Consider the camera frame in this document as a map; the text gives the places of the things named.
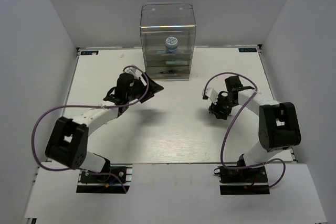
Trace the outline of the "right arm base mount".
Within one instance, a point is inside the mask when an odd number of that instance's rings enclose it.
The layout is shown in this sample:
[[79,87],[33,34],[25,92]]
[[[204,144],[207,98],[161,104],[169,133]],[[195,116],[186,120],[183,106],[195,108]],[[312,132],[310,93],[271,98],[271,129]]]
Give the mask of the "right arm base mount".
[[221,195],[270,194],[268,177],[264,167],[230,170],[220,166],[214,169],[214,175],[219,177]]

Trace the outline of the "blue round tape jar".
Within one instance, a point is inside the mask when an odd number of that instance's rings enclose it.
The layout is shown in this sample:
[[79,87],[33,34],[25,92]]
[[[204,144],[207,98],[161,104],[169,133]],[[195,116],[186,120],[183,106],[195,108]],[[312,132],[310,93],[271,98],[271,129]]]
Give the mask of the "blue round tape jar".
[[178,48],[178,39],[170,36],[165,40],[165,51],[167,54],[175,54]]

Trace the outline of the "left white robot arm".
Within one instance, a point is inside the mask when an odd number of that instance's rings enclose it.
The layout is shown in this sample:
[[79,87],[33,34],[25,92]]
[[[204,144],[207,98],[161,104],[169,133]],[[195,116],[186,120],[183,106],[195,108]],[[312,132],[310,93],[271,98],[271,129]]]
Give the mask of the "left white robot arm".
[[52,130],[45,154],[47,157],[71,169],[82,169],[93,173],[101,182],[110,178],[110,161],[87,151],[89,136],[108,122],[120,117],[132,101],[144,103],[164,88],[146,73],[140,77],[122,73],[117,85],[112,87],[103,104],[74,118],[60,117]]

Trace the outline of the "green pen refill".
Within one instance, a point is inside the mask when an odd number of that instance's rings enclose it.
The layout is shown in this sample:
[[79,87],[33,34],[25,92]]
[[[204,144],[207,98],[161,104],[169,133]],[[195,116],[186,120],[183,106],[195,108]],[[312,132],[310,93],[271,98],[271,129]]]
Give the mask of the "green pen refill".
[[160,74],[178,74],[180,71],[178,70],[166,70],[166,71],[161,71]]

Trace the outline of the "red pen refill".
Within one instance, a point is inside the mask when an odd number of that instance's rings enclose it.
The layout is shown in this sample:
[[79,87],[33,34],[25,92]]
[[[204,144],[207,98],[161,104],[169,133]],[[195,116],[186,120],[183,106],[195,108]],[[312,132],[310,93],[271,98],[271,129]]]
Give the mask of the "red pen refill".
[[183,79],[183,75],[175,74],[163,74],[160,76],[162,79]]

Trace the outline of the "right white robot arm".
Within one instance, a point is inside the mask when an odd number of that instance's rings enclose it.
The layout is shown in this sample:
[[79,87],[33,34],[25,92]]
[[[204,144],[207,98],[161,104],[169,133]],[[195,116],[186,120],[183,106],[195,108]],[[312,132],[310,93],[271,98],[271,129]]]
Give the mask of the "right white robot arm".
[[240,156],[242,165],[222,165],[227,170],[237,170],[238,177],[247,182],[255,177],[255,168],[276,161],[275,155],[299,145],[301,133],[293,103],[281,103],[263,96],[257,85],[248,77],[244,79],[250,85],[244,86],[241,82],[244,77],[242,74],[228,72],[227,75],[229,77],[225,79],[225,91],[217,92],[206,84],[202,97],[211,101],[208,110],[217,119],[227,120],[232,109],[240,107],[225,132],[220,149],[221,161],[224,159],[228,135],[243,109],[248,109],[258,116],[258,142]]

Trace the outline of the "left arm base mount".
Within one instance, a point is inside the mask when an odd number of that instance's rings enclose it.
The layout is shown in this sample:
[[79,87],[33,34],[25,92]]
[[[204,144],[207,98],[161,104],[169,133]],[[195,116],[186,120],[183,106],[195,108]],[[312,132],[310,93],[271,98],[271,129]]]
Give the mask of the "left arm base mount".
[[76,193],[126,194],[132,180],[132,164],[114,164],[108,175],[93,175],[88,171],[79,174]]

